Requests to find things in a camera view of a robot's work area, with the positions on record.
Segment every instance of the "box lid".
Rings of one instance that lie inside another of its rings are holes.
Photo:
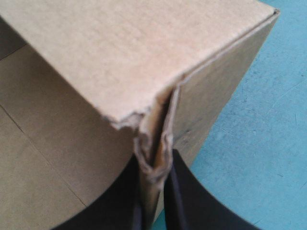
[[[2,0],[0,15],[111,121],[274,14],[256,0]]]

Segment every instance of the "cardboard seam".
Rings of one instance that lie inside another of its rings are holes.
[[[64,178],[52,167],[52,164],[47,160],[47,158],[44,156],[44,154],[34,145],[34,143],[32,142],[32,140],[28,137],[28,135],[23,131],[23,129],[21,128],[20,125],[18,125],[18,123],[13,119],[13,117],[10,115],[10,113],[0,104],[0,108],[3,109],[3,111],[5,112],[5,114],[9,117],[10,120],[12,120],[12,122],[17,126],[17,128],[23,133],[23,135],[28,139],[28,141],[30,142],[30,144],[33,146],[33,148],[35,150],[37,150],[37,152],[44,158],[46,164],[51,168],[51,170],[53,170],[56,175],[64,182],[64,184],[66,185],[66,187],[72,192],[72,194],[84,205],[84,207],[87,207],[87,205],[82,201],[82,199],[80,197],[78,197],[75,192],[72,190],[72,188],[69,186],[69,184],[64,180]]]

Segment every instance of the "box side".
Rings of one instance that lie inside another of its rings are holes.
[[[171,104],[176,103],[173,148],[180,152],[186,164],[192,164],[278,15],[276,12],[178,83],[171,100]],[[156,218],[162,209],[163,197],[160,196]]]

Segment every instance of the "blue floor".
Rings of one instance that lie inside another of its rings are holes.
[[[256,226],[307,230],[307,0],[263,2],[282,14],[192,171]]]

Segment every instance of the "cardboard box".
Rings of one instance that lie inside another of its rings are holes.
[[[2,0],[0,15],[28,44],[0,23],[0,229],[43,230],[92,203],[133,153],[147,215],[159,213],[171,149],[192,163],[278,11]]]

